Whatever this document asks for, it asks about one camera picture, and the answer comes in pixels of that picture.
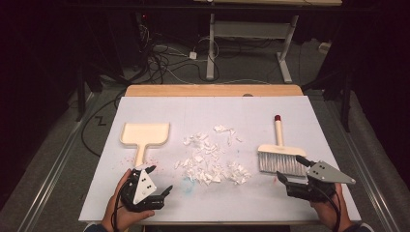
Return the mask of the wooden table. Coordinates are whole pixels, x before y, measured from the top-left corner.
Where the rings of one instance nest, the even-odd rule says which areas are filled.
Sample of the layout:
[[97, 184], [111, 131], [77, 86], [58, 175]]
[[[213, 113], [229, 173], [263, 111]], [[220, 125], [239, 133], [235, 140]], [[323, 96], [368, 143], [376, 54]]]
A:
[[[248, 85], [248, 84], [165, 84], [165, 85], [131, 85], [126, 90], [126, 97], [237, 97], [237, 98], [259, 98], [259, 97], [302, 97], [304, 94], [297, 85]], [[268, 221], [158, 221], [146, 222], [146, 225], [169, 225], [169, 226], [215, 226], [215, 225], [305, 225], [315, 224], [315, 219], [291, 220], [287, 217], [279, 221], [270, 215]]]

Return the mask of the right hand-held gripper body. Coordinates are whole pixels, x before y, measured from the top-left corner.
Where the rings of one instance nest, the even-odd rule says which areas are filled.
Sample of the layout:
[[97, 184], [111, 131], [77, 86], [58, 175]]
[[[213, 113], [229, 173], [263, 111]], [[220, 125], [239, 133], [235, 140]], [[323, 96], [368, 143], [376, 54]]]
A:
[[336, 183], [356, 184], [354, 178], [337, 170], [323, 160], [318, 162], [312, 161], [312, 167], [308, 168], [306, 174], [306, 184], [288, 181], [287, 185], [285, 185], [288, 196], [325, 203], [336, 193]]

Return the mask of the white metal desk frame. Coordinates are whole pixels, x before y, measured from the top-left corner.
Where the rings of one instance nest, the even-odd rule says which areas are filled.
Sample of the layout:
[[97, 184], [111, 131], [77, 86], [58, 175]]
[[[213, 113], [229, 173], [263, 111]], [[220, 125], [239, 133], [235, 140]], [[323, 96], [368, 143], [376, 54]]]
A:
[[[206, 3], [209, 7], [221, 7], [223, 4], [238, 7], [240, 4], [255, 7], [294, 7], [296, 10], [306, 7], [339, 7], [341, 0], [194, 0]], [[215, 80], [217, 74], [216, 58], [219, 47], [215, 38], [242, 38], [283, 40], [282, 51], [276, 53], [278, 67], [285, 83], [292, 83], [290, 72], [286, 64], [291, 40], [293, 38], [299, 15], [293, 14], [286, 22], [261, 22], [251, 19], [217, 19], [215, 13], [210, 13], [209, 41], [207, 55], [206, 79]]]

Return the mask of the cream plastic dustpan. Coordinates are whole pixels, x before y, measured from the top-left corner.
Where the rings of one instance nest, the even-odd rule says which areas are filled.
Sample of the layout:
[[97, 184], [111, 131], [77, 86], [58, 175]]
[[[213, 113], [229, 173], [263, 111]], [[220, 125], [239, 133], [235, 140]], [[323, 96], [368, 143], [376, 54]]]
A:
[[120, 141], [126, 146], [135, 146], [134, 166], [144, 162], [145, 151], [150, 146], [164, 144], [169, 135], [170, 124], [132, 124], [126, 123], [120, 136]]

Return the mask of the cream hand brush grey bristles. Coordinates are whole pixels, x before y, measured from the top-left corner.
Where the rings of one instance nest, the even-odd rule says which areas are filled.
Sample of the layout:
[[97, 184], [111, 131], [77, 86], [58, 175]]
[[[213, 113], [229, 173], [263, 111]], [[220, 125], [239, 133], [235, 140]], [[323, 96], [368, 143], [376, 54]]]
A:
[[284, 145], [281, 117], [274, 118], [276, 143], [262, 144], [257, 149], [259, 170], [265, 173], [282, 173], [294, 177], [304, 177], [305, 167], [296, 157], [306, 157], [307, 153], [297, 147]]

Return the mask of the metal floor rail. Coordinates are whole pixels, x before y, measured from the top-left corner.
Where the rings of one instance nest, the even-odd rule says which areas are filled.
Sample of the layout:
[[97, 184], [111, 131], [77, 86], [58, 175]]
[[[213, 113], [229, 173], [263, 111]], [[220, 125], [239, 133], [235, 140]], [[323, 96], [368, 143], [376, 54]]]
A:
[[69, 109], [47, 133], [18, 185], [18, 200], [23, 206], [23, 212], [17, 232], [34, 231], [84, 126], [85, 117], [96, 106], [99, 97], [99, 94], [94, 93], [86, 96], [85, 112], [81, 116], [78, 116], [79, 100], [70, 101]]
[[348, 126], [340, 121], [339, 105], [325, 103], [331, 124], [325, 135], [341, 170], [353, 175], [350, 189], [362, 221], [376, 232], [405, 232], [400, 204], [406, 200], [404, 184], [388, 159], [362, 108], [351, 103]]

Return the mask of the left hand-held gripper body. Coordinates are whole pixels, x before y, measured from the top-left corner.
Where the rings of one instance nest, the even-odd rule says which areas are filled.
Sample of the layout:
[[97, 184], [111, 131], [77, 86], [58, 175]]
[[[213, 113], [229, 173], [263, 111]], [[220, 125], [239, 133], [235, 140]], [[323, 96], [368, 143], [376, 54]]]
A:
[[154, 195], [156, 190], [156, 185], [145, 169], [133, 169], [120, 189], [120, 199], [131, 212], [160, 210], [164, 206], [165, 197]]

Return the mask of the person's right hand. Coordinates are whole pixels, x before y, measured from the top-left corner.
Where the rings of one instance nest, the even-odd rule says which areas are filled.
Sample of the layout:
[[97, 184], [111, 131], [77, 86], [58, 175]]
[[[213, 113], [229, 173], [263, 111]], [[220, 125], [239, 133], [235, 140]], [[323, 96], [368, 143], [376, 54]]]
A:
[[315, 210], [320, 221], [326, 227], [334, 230], [336, 228], [337, 221], [339, 221], [337, 232], [343, 232], [350, 227], [353, 222], [349, 218], [346, 202], [343, 197], [342, 187], [339, 183], [336, 183], [336, 194], [333, 196], [333, 202], [340, 212], [340, 220], [337, 219], [337, 212], [335, 211], [333, 204], [330, 202], [311, 202], [310, 206]]

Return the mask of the pile of white paper scraps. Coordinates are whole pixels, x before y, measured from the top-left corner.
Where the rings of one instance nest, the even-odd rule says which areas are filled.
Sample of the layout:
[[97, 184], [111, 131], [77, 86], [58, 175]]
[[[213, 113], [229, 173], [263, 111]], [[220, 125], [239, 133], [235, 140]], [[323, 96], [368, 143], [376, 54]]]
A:
[[213, 140], [209, 133], [202, 131], [186, 136], [183, 140], [186, 156], [177, 160], [174, 168], [181, 169], [186, 179], [200, 185], [209, 186], [222, 181], [244, 184], [251, 177], [250, 172], [236, 159], [226, 159], [226, 149], [243, 140], [233, 128], [224, 125], [214, 126], [213, 132], [222, 142]]

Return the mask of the black metal stand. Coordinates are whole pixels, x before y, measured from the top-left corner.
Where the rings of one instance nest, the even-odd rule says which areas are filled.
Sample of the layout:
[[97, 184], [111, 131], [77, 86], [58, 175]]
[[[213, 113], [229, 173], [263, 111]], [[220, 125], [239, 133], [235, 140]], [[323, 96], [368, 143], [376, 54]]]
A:
[[76, 81], [78, 108], [76, 121], [79, 122], [86, 110], [85, 86], [88, 86], [93, 93], [100, 93], [103, 90], [103, 86], [100, 81], [100, 73], [94, 63], [80, 63], [76, 70]]
[[349, 110], [351, 97], [351, 74], [337, 69], [326, 74], [319, 74], [315, 80], [304, 84], [302, 91], [310, 89], [320, 89], [323, 91], [325, 101], [340, 100], [339, 120], [346, 132], [350, 132], [349, 128]]

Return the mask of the person's left hand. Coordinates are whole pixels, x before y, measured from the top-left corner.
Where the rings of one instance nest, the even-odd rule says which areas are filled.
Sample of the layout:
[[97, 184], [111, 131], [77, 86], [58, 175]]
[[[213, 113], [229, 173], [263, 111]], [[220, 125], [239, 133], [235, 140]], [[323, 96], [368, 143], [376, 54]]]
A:
[[144, 211], [141, 213], [129, 212], [126, 208], [120, 208], [121, 201], [117, 200], [121, 186], [127, 181], [128, 177], [132, 171], [128, 169], [123, 177], [117, 184], [117, 187], [113, 195], [109, 198], [109, 201], [106, 206], [106, 210], [101, 222], [101, 225], [108, 232], [115, 232], [113, 225], [116, 225], [116, 228], [119, 232], [124, 232], [133, 224], [142, 221], [143, 219], [152, 217], [155, 212], [152, 210]]

